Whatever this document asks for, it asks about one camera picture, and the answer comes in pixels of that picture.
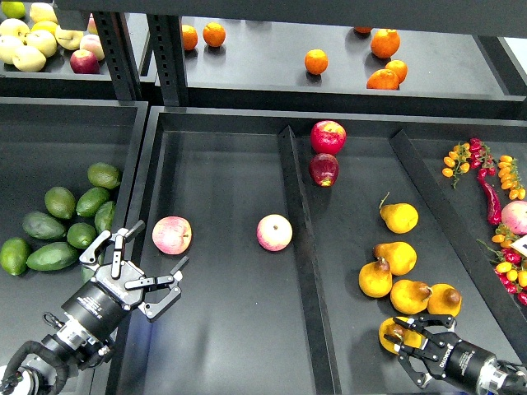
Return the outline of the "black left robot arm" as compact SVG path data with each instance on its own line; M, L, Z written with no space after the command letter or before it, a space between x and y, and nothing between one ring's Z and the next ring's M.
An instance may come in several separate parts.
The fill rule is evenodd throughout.
M131 229L105 230L85 249L80 262L93 275L63 304L64 321L43 315L54 334L23 343L2 366L3 394L61 393L71 377L112 358L112 335L134 310L153 322L180 298L187 257L164 276L147 276L125 259L126 244L144 227L139 221Z

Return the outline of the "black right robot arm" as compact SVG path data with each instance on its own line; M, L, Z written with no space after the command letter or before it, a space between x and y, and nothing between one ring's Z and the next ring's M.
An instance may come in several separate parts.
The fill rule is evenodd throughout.
M380 338L419 388L444 381L467 394L525 394L526 365L500 360L455 332L446 314L393 317Z

